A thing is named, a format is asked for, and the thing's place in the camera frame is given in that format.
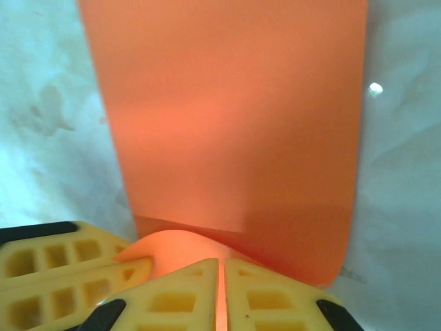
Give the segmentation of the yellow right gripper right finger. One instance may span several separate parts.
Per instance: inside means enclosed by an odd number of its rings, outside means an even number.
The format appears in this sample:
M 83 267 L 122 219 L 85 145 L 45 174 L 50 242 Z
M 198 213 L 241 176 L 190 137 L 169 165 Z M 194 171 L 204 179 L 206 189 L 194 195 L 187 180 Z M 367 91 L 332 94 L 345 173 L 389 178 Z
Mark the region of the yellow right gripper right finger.
M 240 259 L 225 261 L 228 330 L 361 330 L 332 294 Z

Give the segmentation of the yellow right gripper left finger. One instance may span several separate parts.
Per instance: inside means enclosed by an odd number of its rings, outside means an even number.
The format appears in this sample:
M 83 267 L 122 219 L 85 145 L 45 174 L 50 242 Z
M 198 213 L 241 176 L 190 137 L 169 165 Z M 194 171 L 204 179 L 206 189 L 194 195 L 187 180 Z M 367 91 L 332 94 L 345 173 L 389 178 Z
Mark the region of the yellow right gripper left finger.
M 218 259 L 203 259 L 108 297 L 90 330 L 215 330 Z

